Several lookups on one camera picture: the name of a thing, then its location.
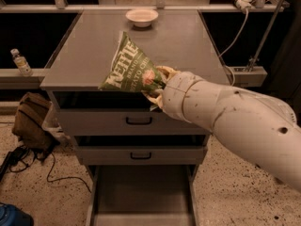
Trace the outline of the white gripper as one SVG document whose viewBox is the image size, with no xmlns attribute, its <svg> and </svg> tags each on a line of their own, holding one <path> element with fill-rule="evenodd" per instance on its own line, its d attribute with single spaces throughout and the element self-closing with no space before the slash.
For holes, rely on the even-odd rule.
<svg viewBox="0 0 301 226">
<path fill-rule="evenodd" d="M 168 66 L 157 66 L 156 69 L 168 82 L 164 90 L 143 91 L 143 95 L 172 119 L 188 122 L 183 113 L 184 97 L 194 84 L 202 81 L 202 78 L 190 72 L 180 73 Z"/>
</svg>

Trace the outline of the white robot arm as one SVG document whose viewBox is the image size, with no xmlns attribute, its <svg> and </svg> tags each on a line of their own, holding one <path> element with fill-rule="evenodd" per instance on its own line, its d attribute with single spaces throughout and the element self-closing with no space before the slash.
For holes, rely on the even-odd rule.
<svg viewBox="0 0 301 226">
<path fill-rule="evenodd" d="M 209 131 L 231 152 L 301 191 L 301 128 L 289 105 L 190 72 L 157 69 L 166 83 L 158 105 L 169 117 Z"/>
</svg>

